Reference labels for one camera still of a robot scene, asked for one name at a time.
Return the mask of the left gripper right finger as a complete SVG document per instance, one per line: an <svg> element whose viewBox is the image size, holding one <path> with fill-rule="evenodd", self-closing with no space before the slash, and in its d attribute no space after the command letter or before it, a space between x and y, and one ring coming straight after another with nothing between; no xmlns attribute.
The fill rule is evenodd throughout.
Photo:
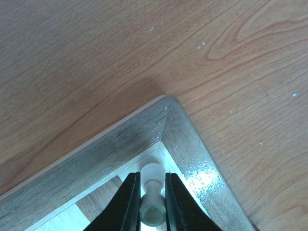
<svg viewBox="0 0 308 231"><path fill-rule="evenodd" d="M220 231L221 228L200 208L176 173L165 177L168 231Z"/></svg>

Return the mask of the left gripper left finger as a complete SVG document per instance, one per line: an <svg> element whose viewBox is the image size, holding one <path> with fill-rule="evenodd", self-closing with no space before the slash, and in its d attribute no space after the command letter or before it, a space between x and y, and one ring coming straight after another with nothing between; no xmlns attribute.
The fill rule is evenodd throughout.
<svg viewBox="0 0 308 231"><path fill-rule="evenodd" d="M86 231L139 231L141 174L129 173L109 204Z"/></svg>

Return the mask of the white chess rook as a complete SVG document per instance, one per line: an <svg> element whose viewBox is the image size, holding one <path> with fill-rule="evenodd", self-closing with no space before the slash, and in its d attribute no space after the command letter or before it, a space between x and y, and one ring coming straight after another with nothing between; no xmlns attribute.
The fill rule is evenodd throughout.
<svg viewBox="0 0 308 231"><path fill-rule="evenodd" d="M166 203L161 194L165 184L165 169L158 163L146 164L140 171L141 197L139 208L141 222L149 227L158 227L166 221Z"/></svg>

